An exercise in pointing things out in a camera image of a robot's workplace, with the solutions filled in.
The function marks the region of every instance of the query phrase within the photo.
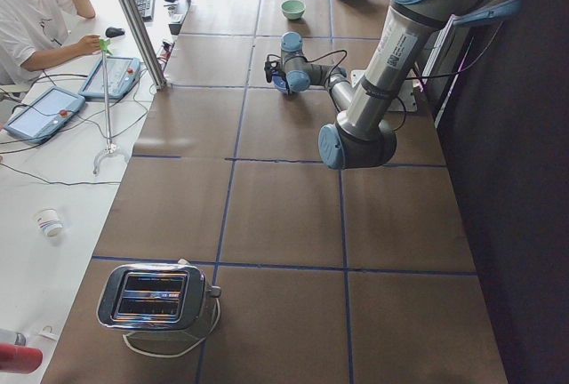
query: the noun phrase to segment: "computer mouse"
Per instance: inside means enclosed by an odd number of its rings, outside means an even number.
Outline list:
[[[124,28],[109,27],[105,30],[106,37],[117,37],[124,34]]]

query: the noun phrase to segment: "toaster power cord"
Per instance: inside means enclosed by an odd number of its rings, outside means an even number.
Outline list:
[[[126,344],[126,347],[128,347],[134,353],[138,353],[139,355],[144,355],[144,356],[148,356],[148,357],[156,357],[159,359],[174,359],[176,357],[182,357],[182,356],[186,355],[187,353],[189,353],[194,348],[196,348],[197,346],[199,346],[202,342],[204,342],[204,340],[210,335],[210,333],[213,332],[213,330],[215,329],[215,326],[217,326],[217,323],[220,321],[220,316],[221,316],[221,308],[220,308],[220,300],[218,298],[215,300],[215,319],[213,320],[212,327],[210,328],[210,331],[207,333],[207,335],[204,336],[202,339],[198,340],[196,343],[192,344],[190,347],[186,348],[184,351],[181,351],[180,353],[174,353],[173,355],[163,355],[160,353],[153,353],[151,351],[141,350],[140,348],[134,347],[132,345],[132,343],[129,341],[128,337],[134,335],[136,332],[129,332],[129,333],[123,334],[123,341],[124,341],[124,344]]]

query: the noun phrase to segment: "green bowl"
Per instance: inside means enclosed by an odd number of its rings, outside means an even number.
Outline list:
[[[288,20],[297,20],[302,17],[306,7],[301,0],[287,0],[281,4],[281,11]]]

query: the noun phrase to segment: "white desk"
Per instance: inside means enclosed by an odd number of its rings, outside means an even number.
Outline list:
[[[98,16],[81,20],[74,27],[67,43],[73,43],[86,34],[101,34],[108,26],[124,28],[125,36],[112,39],[109,49],[118,56],[140,57],[130,29],[117,0],[93,0]],[[171,39],[166,9],[156,2],[156,18],[147,23],[148,34],[155,50],[162,39]],[[100,55],[81,57],[47,71],[88,74]],[[57,85],[77,92],[83,78],[69,79],[54,76]],[[45,78],[29,91],[24,102],[29,103],[52,85]],[[149,108],[154,86],[148,73],[139,86],[111,109],[113,133],[119,133],[145,113],[134,100]],[[80,116],[88,117],[104,109],[102,102],[88,102]],[[105,116],[92,118],[105,132]],[[94,124],[83,123],[74,117],[53,139],[44,145],[15,154],[4,154],[4,164],[51,181],[120,181],[126,168],[122,156],[107,157],[100,164],[99,175],[93,175],[93,159],[106,147],[106,141]],[[114,138],[114,142],[129,155],[144,122]],[[0,131],[0,142],[14,140],[6,131]],[[0,152],[28,147],[25,143],[0,146]],[[42,366],[29,375],[0,372],[0,383],[39,383],[47,367],[56,342],[38,333],[50,326],[59,334],[66,322],[84,271],[97,243],[118,185],[74,186],[47,185],[29,176],[0,167],[0,327],[23,332],[28,345],[44,352]],[[51,207],[58,211],[64,230],[56,237],[44,236],[32,216],[40,209]]]

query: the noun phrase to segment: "touchscreen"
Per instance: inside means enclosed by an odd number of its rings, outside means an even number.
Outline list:
[[[15,120],[10,123],[11,128],[19,131],[29,138],[34,138],[45,126],[57,124],[53,122],[62,109],[68,109],[77,98],[61,91],[51,91],[45,95],[33,107],[22,111]]]
[[[131,66],[131,61],[132,60],[130,58],[107,58],[108,92],[110,94],[116,94],[120,91],[121,83],[127,75],[127,70]],[[103,66],[101,63],[83,90],[86,92],[103,93],[105,92],[103,80]]]

